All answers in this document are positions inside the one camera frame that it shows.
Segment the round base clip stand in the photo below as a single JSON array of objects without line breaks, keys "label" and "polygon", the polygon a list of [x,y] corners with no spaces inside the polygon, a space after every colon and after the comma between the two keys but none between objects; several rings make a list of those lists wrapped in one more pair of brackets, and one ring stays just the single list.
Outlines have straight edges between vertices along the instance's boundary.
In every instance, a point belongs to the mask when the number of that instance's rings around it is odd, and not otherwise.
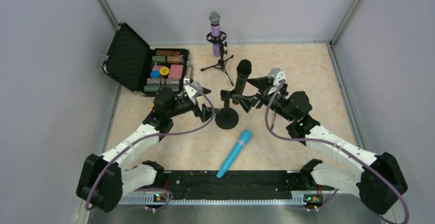
[{"label": "round base clip stand", "polygon": [[231,91],[221,90],[220,97],[221,101],[224,103],[224,107],[215,115],[215,123],[223,130],[233,129],[239,122],[239,116],[236,110],[230,107],[232,93]]}]

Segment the black orange-tipped microphone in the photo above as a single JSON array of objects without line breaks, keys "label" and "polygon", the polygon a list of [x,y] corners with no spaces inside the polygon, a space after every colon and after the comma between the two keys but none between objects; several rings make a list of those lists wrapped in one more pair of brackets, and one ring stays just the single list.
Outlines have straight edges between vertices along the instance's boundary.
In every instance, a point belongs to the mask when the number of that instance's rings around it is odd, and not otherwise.
[{"label": "black orange-tipped microphone", "polygon": [[242,95],[246,86],[247,79],[252,72],[252,63],[250,60],[243,59],[239,62],[237,68],[237,77],[233,94]]}]

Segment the purple glitter microphone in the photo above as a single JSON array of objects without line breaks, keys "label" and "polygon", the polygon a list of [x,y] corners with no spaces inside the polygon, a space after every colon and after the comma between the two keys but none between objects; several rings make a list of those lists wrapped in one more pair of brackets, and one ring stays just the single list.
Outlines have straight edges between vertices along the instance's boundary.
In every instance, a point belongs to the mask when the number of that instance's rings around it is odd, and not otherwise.
[{"label": "purple glitter microphone", "polygon": [[[220,38],[220,19],[220,14],[216,11],[212,11],[209,14],[209,20],[211,24],[211,39],[213,42],[216,42]],[[218,43],[213,43],[213,55],[214,57],[220,56],[220,46]]]}]

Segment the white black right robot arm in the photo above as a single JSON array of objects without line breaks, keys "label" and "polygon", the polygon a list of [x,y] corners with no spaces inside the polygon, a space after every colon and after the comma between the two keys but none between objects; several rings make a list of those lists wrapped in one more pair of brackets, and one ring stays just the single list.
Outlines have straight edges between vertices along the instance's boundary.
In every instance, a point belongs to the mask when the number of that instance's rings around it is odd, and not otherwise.
[{"label": "white black right robot arm", "polygon": [[310,115],[312,105],[304,91],[287,92],[286,76],[279,68],[264,77],[250,78],[250,74],[250,69],[237,71],[233,97],[243,109],[266,106],[289,122],[288,141],[319,150],[340,164],[311,160],[302,169],[310,180],[356,196],[376,214],[385,215],[397,202],[409,214],[403,197],[408,185],[392,154],[364,150],[330,132]]}]

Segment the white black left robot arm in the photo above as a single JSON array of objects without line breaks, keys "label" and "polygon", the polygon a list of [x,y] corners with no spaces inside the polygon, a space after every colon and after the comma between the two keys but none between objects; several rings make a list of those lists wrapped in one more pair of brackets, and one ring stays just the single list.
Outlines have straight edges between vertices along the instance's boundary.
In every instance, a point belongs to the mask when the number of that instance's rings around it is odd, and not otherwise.
[{"label": "white black left robot arm", "polygon": [[[196,132],[211,123],[216,109],[204,88],[189,78],[183,81],[183,92],[176,94],[171,88],[160,89],[150,113],[138,128],[112,149],[100,154],[90,154],[84,161],[76,195],[85,201],[85,210],[98,208],[112,211],[121,198],[144,186],[153,185],[163,168],[152,161],[131,165],[151,146],[167,136]],[[203,123],[200,127],[172,133],[173,117],[192,112]]]}]

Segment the purple black poker chip row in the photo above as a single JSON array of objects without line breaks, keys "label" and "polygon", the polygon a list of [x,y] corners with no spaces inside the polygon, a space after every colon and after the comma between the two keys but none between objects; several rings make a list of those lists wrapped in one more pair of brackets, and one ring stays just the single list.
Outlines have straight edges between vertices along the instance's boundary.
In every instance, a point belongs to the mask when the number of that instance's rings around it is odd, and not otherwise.
[{"label": "purple black poker chip row", "polygon": [[144,87],[144,93],[156,94],[159,90],[163,88],[170,88],[175,93],[179,93],[179,86],[158,86],[158,85],[147,85]]}]

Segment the blue tan poker chip row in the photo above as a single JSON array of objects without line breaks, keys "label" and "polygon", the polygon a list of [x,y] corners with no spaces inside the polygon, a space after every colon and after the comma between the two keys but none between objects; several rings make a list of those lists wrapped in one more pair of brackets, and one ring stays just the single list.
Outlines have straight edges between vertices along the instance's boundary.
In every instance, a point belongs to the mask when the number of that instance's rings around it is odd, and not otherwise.
[{"label": "blue tan poker chip row", "polygon": [[148,86],[178,86],[180,79],[176,78],[148,78],[146,85]]}]

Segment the blue round button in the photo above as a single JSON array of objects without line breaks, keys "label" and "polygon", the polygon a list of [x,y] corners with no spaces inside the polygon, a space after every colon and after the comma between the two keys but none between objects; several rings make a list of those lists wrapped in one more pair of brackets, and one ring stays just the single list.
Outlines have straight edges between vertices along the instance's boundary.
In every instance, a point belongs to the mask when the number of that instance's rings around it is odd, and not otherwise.
[{"label": "blue round button", "polygon": [[159,70],[153,70],[150,72],[150,77],[151,78],[160,78],[161,74]]}]

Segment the yellow big blind button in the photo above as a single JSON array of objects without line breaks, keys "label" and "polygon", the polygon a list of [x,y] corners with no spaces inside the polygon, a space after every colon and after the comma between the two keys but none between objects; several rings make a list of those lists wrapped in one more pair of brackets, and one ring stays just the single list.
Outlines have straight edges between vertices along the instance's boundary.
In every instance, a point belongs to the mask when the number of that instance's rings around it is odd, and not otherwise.
[{"label": "yellow big blind button", "polygon": [[167,76],[170,73],[170,69],[168,67],[162,67],[159,70],[159,73],[160,73],[161,76]]}]

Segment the turquoise toy microphone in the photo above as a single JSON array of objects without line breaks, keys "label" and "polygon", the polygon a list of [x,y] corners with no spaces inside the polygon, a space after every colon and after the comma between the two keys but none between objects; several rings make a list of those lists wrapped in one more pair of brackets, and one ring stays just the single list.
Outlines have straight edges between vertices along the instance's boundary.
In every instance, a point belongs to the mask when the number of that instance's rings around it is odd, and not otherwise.
[{"label": "turquoise toy microphone", "polygon": [[244,130],[237,139],[234,147],[231,149],[225,160],[223,161],[220,169],[218,170],[216,177],[222,178],[229,170],[235,159],[238,157],[242,149],[249,143],[252,138],[252,132],[250,130]]}]

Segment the red playing card deck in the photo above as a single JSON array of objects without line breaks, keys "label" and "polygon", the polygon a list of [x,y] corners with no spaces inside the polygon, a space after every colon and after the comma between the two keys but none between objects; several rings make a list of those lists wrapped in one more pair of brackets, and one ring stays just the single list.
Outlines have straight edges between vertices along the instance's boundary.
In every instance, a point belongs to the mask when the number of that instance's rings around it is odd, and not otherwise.
[{"label": "red playing card deck", "polygon": [[171,79],[181,79],[183,77],[184,66],[178,64],[170,65],[170,71],[168,74],[168,78]]}]

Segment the black poker chip case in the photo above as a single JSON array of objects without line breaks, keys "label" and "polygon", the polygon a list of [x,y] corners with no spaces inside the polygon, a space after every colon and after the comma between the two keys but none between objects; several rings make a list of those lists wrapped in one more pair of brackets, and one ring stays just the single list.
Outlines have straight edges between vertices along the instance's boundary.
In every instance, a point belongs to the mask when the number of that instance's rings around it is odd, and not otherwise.
[{"label": "black poker chip case", "polygon": [[183,79],[186,77],[190,51],[187,48],[153,48],[143,40],[127,23],[120,23],[109,50],[104,57],[102,70],[113,80],[131,92],[142,96],[155,96],[144,93],[146,79],[151,78],[150,72],[162,67],[170,68],[172,64],[158,64],[152,62],[156,50],[175,50],[182,52],[184,58],[183,77],[180,79],[179,93],[183,91]]}]

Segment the green poker chip row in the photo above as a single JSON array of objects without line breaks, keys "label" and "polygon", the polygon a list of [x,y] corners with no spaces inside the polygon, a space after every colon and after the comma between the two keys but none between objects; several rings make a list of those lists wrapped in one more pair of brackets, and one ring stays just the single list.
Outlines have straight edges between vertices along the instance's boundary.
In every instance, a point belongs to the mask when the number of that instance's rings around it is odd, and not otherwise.
[{"label": "green poker chip row", "polygon": [[182,56],[153,56],[152,62],[158,64],[183,64],[184,58]]}]

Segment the shock mount tripod stand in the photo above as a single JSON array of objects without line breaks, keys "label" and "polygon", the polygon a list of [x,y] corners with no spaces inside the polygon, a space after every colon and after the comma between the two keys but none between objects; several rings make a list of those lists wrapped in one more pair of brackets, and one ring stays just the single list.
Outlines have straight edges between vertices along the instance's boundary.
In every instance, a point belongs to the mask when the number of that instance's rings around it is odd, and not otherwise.
[{"label": "shock mount tripod stand", "polygon": [[227,65],[228,61],[230,59],[234,58],[234,55],[231,55],[228,58],[224,58],[224,56],[228,54],[228,50],[226,50],[226,47],[227,47],[226,39],[227,39],[227,34],[223,31],[220,31],[218,36],[213,35],[212,32],[210,32],[206,35],[206,40],[208,42],[212,43],[213,45],[218,45],[218,52],[219,52],[218,57],[219,58],[218,58],[216,64],[211,65],[211,66],[206,67],[206,68],[201,68],[200,71],[203,72],[203,71],[206,71],[206,70],[211,69],[211,68],[219,69],[226,74],[231,85],[234,87],[234,82],[232,81],[228,71],[226,70],[226,65]]}]

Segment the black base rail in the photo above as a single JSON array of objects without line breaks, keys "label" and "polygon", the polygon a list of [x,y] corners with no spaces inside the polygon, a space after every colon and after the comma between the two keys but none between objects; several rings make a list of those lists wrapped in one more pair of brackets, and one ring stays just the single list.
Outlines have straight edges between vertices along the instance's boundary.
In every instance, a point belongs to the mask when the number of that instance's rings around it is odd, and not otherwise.
[{"label": "black base rail", "polygon": [[290,200],[297,191],[332,190],[288,170],[230,170],[221,178],[216,171],[174,170],[164,173],[160,186],[175,200]]}]

